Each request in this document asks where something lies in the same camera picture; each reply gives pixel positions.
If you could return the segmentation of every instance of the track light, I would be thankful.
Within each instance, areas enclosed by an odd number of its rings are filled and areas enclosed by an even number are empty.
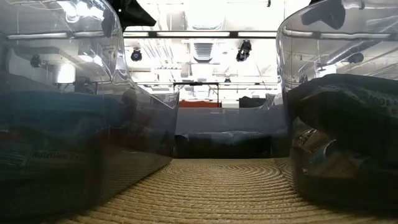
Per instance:
[[[236,61],[244,62],[250,56],[251,44],[250,40],[244,40],[236,55]]]
[[[30,60],[30,65],[34,68],[39,68],[42,64],[40,59],[40,55],[33,55],[32,59]]]
[[[131,54],[131,60],[133,62],[139,62],[142,60],[142,54],[140,49],[134,49],[132,54]]]

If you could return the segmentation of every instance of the jute rug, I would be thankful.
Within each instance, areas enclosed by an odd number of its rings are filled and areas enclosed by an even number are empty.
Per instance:
[[[398,223],[313,205],[295,193],[289,178],[286,159],[175,159],[59,224]]]

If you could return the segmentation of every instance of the transparent plastic container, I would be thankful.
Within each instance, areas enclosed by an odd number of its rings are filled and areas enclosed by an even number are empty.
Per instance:
[[[398,2],[324,0],[278,30],[297,190],[398,208]]]
[[[128,71],[105,0],[0,1],[0,222],[66,214],[168,164],[178,93]]]

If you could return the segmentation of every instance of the circular woven pattern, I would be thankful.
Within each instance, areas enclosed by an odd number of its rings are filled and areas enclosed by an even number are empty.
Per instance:
[[[60,223],[398,223],[312,205],[290,178],[286,159],[176,159]]]

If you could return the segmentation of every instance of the exposed ductwork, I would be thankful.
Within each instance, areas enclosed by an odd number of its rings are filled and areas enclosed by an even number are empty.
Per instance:
[[[188,30],[222,30],[224,25],[226,1],[194,2],[186,4],[185,22]],[[212,60],[213,43],[192,43],[193,59],[198,63],[208,63]]]

